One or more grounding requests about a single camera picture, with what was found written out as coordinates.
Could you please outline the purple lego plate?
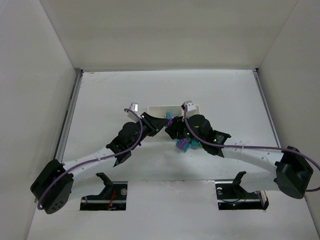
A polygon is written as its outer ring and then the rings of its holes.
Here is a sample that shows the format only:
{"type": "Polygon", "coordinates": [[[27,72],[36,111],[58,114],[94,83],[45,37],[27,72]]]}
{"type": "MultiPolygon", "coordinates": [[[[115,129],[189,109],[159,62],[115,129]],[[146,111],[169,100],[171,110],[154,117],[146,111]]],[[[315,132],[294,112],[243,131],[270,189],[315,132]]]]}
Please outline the purple lego plate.
{"type": "Polygon", "coordinates": [[[167,118],[167,123],[166,123],[166,127],[170,127],[173,124],[173,118],[172,117],[168,117],[167,118]]]}

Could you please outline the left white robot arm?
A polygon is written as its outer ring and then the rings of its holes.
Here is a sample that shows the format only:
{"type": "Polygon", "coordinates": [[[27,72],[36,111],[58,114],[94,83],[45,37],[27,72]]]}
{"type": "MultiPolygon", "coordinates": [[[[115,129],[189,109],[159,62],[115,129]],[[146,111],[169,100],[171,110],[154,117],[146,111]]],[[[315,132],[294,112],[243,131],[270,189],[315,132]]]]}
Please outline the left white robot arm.
{"type": "Polygon", "coordinates": [[[53,159],[45,165],[30,187],[38,210],[50,215],[59,211],[68,200],[84,196],[86,178],[100,177],[109,161],[114,161],[114,166],[124,163],[146,137],[155,136],[169,122],[167,118],[146,112],[137,115],[130,109],[125,111],[136,121],[125,123],[118,135],[102,149],[72,161],[53,159]]]}

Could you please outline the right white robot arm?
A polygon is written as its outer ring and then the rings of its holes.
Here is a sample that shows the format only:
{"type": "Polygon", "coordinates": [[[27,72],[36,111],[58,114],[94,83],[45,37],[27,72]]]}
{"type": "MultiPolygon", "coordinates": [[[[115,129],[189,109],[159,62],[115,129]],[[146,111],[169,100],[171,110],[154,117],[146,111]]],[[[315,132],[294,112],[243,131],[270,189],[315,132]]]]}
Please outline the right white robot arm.
{"type": "Polygon", "coordinates": [[[248,193],[271,190],[302,199],[314,172],[306,157],[296,148],[249,146],[228,133],[214,130],[200,114],[189,118],[170,117],[165,131],[173,140],[178,140],[181,150],[195,145],[212,156],[239,160],[261,168],[256,173],[242,170],[233,179],[234,185],[248,193]]]}

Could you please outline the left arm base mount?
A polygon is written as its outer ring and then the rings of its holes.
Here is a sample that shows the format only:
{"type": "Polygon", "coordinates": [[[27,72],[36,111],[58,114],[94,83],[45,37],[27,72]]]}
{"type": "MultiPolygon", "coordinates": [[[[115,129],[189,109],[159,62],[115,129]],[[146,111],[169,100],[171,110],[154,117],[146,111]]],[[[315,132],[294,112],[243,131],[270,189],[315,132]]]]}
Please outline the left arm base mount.
{"type": "Polygon", "coordinates": [[[96,174],[103,183],[98,194],[81,198],[80,211],[125,211],[127,208],[127,181],[111,181],[103,172],[96,174]]]}

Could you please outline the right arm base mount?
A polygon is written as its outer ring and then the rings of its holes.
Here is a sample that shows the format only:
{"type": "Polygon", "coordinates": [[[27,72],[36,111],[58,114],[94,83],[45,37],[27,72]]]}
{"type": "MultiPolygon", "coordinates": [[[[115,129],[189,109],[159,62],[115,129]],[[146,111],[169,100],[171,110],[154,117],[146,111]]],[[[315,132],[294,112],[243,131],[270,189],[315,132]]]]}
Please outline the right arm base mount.
{"type": "Polygon", "coordinates": [[[220,211],[265,211],[269,207],[269,199],[265,191],[247,192],[240,186],[245,173],[245,171],[239,172],[233,180],[215,181],[217,206],[220,211]]]}

